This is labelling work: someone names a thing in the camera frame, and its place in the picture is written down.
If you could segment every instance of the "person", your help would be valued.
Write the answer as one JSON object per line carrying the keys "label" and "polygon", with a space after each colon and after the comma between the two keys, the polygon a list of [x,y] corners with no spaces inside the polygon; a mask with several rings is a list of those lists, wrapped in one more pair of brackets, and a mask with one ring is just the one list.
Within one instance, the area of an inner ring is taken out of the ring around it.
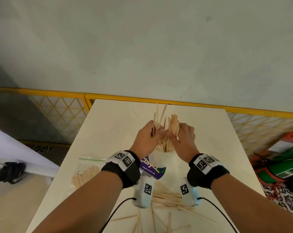
{"label": "person", "polygon": [[[178,156],[190,163],[199,154],[194,143],[194,128],[185,123],[179,125],[179,139],[163,127],[152,137],[153,121],[148,122],[139,130],[129,151],[141,160],[151,154],[166,135]],[[211,180],[209,185],[241,233],[293,232],[293,215],[229,173]],[[100,232],[122,188],[123,181],[117,173],[102,170],[57,206],[33,232]]]}

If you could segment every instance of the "person's left arm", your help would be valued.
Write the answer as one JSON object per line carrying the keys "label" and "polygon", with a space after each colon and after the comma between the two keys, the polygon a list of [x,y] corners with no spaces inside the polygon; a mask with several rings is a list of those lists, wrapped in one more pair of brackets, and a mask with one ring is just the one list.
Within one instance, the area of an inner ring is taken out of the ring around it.
{"label": "person's left arm", "polygon": [[[153,121],[139,130],[129,149],[139,159],[153,152],[164,136],[163,127],[151,137]],[[99,232],[106,223],[123,188],[121,178],[108,171],[101,171],[57,206],[33,233]]]}

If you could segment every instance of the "person's left hand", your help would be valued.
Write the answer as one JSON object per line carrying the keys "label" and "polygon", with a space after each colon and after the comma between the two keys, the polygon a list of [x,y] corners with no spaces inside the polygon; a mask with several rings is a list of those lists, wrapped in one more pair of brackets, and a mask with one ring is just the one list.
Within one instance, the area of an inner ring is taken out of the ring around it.
{"label": "person's left hand", "polygon": [[139,130],[132,147],[129,149],[134,152],[140,160],[151,154],[155,150],[159,140],[166,134],[164,127],[160,126],[160,129],[158,131],[156,130],[154,136],[152,137],[152,128],[153,120],[149,121],[142,129]]}

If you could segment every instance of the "wrist-mounted tracker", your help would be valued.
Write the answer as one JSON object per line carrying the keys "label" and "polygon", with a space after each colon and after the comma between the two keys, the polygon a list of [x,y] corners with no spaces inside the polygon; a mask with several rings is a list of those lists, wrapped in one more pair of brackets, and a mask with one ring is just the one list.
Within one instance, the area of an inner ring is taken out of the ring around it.
{"label": "wrist-mounted tracker", "polygon": [[123,189],[138,184],[140,159],[129,150],[120,150],[106,160],[101,171],[116,173],[123,182]]}
{"label": "wrist-mounted tracker", "polygon": [[188,165],[191,169],[187,173],[187,181],[194,187],[211,189],[211,183],[215,179],[229,174],[223,164],[212,155],[197,154]]}

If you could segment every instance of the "black wristband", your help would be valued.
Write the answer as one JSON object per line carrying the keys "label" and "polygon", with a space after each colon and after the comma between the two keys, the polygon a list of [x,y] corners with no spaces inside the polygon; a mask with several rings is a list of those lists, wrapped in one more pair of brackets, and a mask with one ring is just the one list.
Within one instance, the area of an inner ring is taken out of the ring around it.
{"label": "black wristband", "polygon": [[123,182],[123,189],[137,184],[140,179],[140,159],[134,152],[129,150],[125,151],[129,152],[135,158],[135,163],[130,165],[125,172],[119,167],[118,164],[113,162],[106,163],[101,169],[101,171],[116,173]]}
{"label": "black wristband", "polygon": [[200,186],[203,188],[211,189],[211,183],[220,176],[229,174],[229,171],[222,165],[218,165],[211,168],[211,170],[207,174],[204,174],[196,165],[193,164],[193,162],[200,155],[202,154],[195,155],[189,162],[189,166],[191,167],[191,169],[187,173],[187,181],[193,187]]}

